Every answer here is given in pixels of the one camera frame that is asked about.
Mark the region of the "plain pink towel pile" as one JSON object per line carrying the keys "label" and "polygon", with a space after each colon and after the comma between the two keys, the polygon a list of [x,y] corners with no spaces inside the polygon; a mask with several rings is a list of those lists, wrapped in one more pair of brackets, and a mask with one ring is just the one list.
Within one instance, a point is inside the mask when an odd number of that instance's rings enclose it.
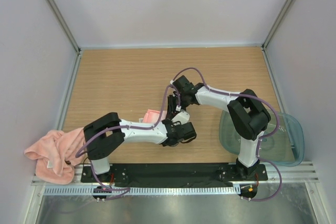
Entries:
{"label": "plain pink towel pile", "polygon": [[24,155],[36,160],[36,176],[48,183],[67,185],[73,181],[75,166],[83,161],[76,153],[83,147],[83,128],[70,132],[51,130],[24,150]]}

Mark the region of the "pink rabbit pattern towel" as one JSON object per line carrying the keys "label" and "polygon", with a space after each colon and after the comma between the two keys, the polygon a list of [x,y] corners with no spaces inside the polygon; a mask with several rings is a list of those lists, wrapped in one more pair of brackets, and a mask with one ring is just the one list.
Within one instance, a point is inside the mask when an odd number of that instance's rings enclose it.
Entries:
{"label": "pink rabbit pattern towel", "polygon": [[156,123],[160,115],[160,111],[148,109],[143,118],[139,119],[140,123]]}

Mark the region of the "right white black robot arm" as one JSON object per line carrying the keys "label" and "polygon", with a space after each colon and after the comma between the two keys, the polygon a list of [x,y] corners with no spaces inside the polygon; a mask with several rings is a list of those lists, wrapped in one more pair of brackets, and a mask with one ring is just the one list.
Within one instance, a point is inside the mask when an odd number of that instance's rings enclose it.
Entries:
{"label": "right white black robot arm", "polygon": [[229,93],[212,89],[199,83],[179,87],[167,97],[167,115],[171,119],[190,105],[209,105],[229,113],[236,132],[240,136],[240,152],[236,159],[236,173],[248,180],[254,176],[260,163],[259,146],[270,114],[261,100],[250,90]]}

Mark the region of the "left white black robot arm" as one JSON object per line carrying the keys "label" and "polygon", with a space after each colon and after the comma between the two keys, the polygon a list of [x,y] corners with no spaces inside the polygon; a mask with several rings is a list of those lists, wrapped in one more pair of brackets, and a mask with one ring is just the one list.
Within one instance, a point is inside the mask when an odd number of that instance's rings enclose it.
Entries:
{"label": "left white black robot arm", "polygon": [[147,142],[174,147],[197,137],[185,111],[154,123],[127,121],[120,119],[118,113],[111,112],[86,125],[83,133],[85,144],[76,155],[88,155],[92,174],[100,182],[111,177],[108,157],[123,143]]}

